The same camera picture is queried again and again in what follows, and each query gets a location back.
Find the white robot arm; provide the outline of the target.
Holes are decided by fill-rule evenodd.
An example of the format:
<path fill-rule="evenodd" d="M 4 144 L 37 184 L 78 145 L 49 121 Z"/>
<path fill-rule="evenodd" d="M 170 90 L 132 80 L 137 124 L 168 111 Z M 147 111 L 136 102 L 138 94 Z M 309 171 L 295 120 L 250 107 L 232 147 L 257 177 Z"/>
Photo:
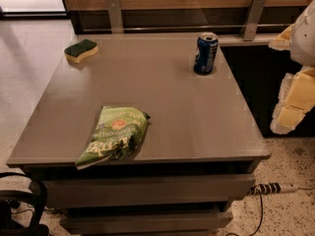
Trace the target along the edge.
<path fill-rule="evenodd" d="M 302 68 L 295 75 L 286 73 L 280 87 L 270 128 L 286 135 L 293 131 L 315 106 L 315 0 L 294 24 L 269 43 L 278 51 L 288 50 L 290 59 Z"/>

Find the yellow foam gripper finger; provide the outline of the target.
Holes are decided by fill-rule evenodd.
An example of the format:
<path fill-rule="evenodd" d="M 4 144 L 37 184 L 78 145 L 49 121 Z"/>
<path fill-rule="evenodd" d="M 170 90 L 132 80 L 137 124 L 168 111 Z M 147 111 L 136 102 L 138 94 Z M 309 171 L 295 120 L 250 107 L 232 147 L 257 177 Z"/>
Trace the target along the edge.
<path fill-rule="evenodd" d="M 290 50 L 290 38 L 294 25 L 290 25 L 275 39 L 269 42 L 269 47 L 278 51 Z"/>
<path fill-rule="evenodd" d="M 303 66 L 295 75 L 286 73 L 280 87 L 270 128 L 286 135 L 294 131 L 315 106 L 315 68 Z"/>

